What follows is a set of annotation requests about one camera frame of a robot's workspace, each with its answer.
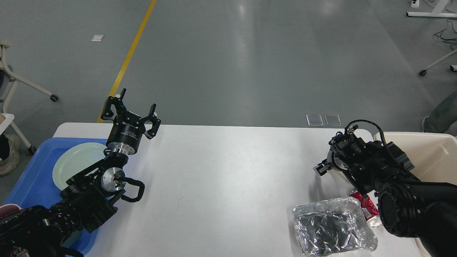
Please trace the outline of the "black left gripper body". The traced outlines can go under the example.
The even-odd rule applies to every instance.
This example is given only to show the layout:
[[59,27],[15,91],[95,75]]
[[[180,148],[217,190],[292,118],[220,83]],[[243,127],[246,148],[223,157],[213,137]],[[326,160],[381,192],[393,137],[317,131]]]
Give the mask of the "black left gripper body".
[[113,119],[113,127],[108,136],[106,146],[109,150],[120,148],[126,155],[136,154],[145,131],[145,125],[140,122],[129,124]]

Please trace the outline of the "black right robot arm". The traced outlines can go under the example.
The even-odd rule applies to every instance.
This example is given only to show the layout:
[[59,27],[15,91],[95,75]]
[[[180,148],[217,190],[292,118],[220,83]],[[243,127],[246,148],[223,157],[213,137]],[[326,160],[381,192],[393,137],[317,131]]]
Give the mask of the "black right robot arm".
[[323,176],[341,171],[352,186],[367,197],[374,191],[384,228],[398,237],[419,238],[433,257],[456,256],[457,187],[448,182],[423,182],[411,171],[413,164],[395,143],[365,142],[355,135],[360,119],[329,141],[327,158],[314,167]]

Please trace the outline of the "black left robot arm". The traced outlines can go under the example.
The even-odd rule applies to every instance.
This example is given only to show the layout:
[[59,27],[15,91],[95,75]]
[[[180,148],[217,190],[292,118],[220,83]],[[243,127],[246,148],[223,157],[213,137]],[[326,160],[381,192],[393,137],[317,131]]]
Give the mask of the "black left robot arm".
[[82,257],[80,251],[64,247],[75,232],[92,233],[117,212],[115,203],[139,202],[144,194],[142,181],[127,177],[124,166],[137,153],[142,136],[152,139],[161,120],[152,104],[147,116],[127,110],[123,103],[127,90],[106,99],[101,119],[111,120],[105,157],[66,180],[61,201],[50,208],[35,205],[1,217],[1,256],[22,250],[31,257]]

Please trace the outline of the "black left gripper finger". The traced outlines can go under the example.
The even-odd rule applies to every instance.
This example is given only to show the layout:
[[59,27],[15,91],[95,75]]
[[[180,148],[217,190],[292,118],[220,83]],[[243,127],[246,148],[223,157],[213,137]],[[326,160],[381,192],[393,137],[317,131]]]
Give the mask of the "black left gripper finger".
[[127,89],[122,89],[116,96],[108,96],[101,111],[101,120],[110,120],[113,124],[130,124],[130,115],[123,103]]
[[156,107],[157,107],[156,104],[152,104],[151,107],[150,107],[150,111],[149,111],[148,115],[145,116],[145,117],[140,118],[139,121],[137,122],[139,124],[139,127],[141,127],[141,126],[145,127],[144,125],[146,123],[150,123],[151,124],[151,128],[148,129],[148,130],[145,130],[143,132],[143,134],[149,140],[154,138],[157,135],[159,127],[160,127],[160,124],[161,124],[161,119],[158,118],[158,116],[157,116],[157,114],[155,112]]

